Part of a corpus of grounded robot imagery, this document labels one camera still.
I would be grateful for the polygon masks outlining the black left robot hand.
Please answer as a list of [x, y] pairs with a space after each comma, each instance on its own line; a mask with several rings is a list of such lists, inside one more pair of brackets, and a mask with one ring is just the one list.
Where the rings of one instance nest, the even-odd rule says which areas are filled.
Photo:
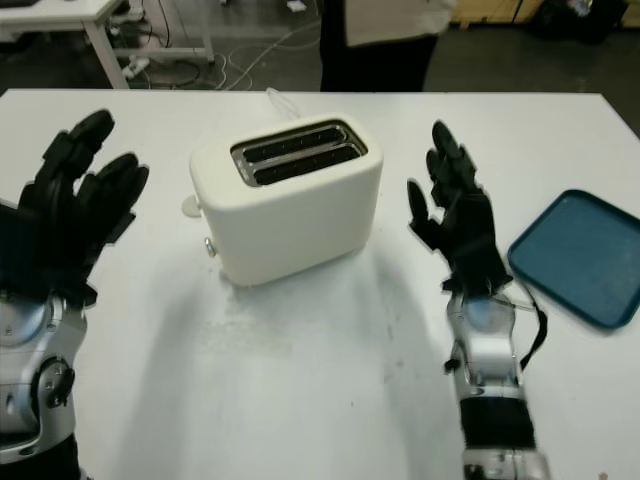
[[135, 220], [149, 169], [125, 153], [99, 172], [90, 166], [115, 121], [97, 110], [62, 130], [15, 206], [1, 206], [1, 289], [42, 302], [57, 295], [76, 307], [97, 300], [88, 278], [102, 250]]

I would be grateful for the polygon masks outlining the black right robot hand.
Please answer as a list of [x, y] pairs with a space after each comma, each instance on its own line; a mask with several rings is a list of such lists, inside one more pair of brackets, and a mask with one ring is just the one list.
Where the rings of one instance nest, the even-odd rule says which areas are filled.
[[425, 158], [431, 197], [443, 210], [430, 216], [420, 185], [407, 181], [409, 228], [432, 251], [444, 257], [450, 277], [443, 289], [467, 298], [490, 297], [511, 282], [496, 244], [491, 201], [476, 182], [476, 167], [464, 145], [441, 120], [432, 128], [434, 147]]

